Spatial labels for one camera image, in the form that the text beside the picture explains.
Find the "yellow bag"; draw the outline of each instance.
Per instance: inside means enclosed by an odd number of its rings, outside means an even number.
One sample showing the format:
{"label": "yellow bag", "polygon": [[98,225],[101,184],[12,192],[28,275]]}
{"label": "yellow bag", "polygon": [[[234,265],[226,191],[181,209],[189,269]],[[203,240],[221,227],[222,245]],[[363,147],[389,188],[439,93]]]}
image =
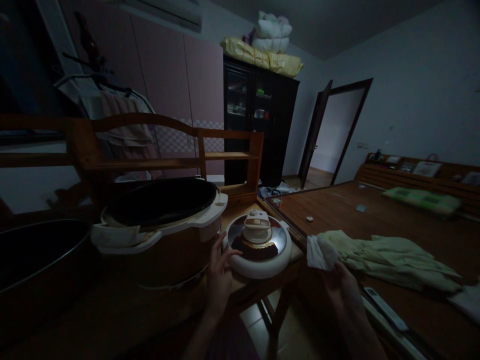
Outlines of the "yellow bag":
{"label": "yellow bag", "polygon": [[225,37],[220,42],[220,45],[223,48],[223,53],[232,58],[256,65],[260,68],[267,70],[270,69],[269,56],[260,50],[254,49],[247,43],[243,42],[242,39]]}
{"label": "yellow bag", "polygon": [[275,54],[269,52],[268,59],[270,71],[280,75],[285,75],[289,78],[296,77],[300,70],[302,70],[304,67],[304,64],[301,62],[302,59],[287,54]]}
{"label": "yellow bag", "polygon": [[253,64],[263,69],[273,71],[274,73],[284,75],[289,78],[297,76],[304,67],[299,57],[275,54],[272,52],[262,52],[254,49],[241,39],[236,37],[225,37],[220,42],[223,53],[232,58]]}

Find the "glass cabinet door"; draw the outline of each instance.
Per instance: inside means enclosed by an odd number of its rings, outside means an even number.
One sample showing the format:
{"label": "glass cabinet door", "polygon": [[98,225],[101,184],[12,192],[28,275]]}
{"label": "glass cabinet door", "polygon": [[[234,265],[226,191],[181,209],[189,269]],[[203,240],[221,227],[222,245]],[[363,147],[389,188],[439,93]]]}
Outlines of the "glass cabinet door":
{"label": "glass cabinet door", "polygon": [[[248,90],[249,78],[239,72],[227,69],[226,73],[226,119],[225,129],[249,131]],[[241,139],[227,139],[225,151],[247,151],[248,142]]]}
{"label": "glass cabinet door", "polygon": [[251,131],[263,133],[263,147],[271,138],[272,132],[272,96],[274,86],[267,79],[256,77],[251,106]]}

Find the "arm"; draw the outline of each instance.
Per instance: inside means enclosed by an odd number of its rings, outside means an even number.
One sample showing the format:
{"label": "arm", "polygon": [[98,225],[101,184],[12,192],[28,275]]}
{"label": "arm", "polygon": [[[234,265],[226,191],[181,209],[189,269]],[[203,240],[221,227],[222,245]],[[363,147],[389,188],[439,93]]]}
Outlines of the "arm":
{"label": "arm", "polygon": [[233,255],[242,255],[242,252],[231,250],[227,245],[222,253],[222,240],[225,235],[225,232],[222,235],[218,235],[215,244],[211,248],[206,278],[207,304],[200,323],[183,353],[182,360],[205,358],[210,342],[229,302],[232,287],[232,270],[230,269],[228,259]]}
{"label": "arm", "polygon": [[384,349],[365,313],[357,280],[341,262],[320,272],[352,359],[386,360]]}

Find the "black cabinet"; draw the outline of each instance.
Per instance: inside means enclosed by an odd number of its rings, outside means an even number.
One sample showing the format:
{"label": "black cabinet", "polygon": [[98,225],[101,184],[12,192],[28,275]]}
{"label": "black cabinet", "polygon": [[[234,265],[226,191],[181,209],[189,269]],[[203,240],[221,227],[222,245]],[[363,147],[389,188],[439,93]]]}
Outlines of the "black cabinet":
{"label": "black cabinet", "polygon": [[[223,57],[225,130],[262,132],[260,179],[280,184],[299,81]],[[248,151],[247,140],[226,139],[225,151]],[[225,161],[225,185],[247,179],[247,162]]]}

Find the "remote control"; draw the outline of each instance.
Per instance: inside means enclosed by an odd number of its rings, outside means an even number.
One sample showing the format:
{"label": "remote control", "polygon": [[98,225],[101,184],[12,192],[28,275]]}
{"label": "remote control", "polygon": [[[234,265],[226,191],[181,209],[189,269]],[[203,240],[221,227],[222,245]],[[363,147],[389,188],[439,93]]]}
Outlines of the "remote control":
{"label": "remote control", "polygon": [[383,312],[383,315],[397,328],[400,332],[405,332],[409,329],[407,324],[397,315],[397,313],[380,297],[380,295],[371,287],[364,287],[365,292],[377,304]]}

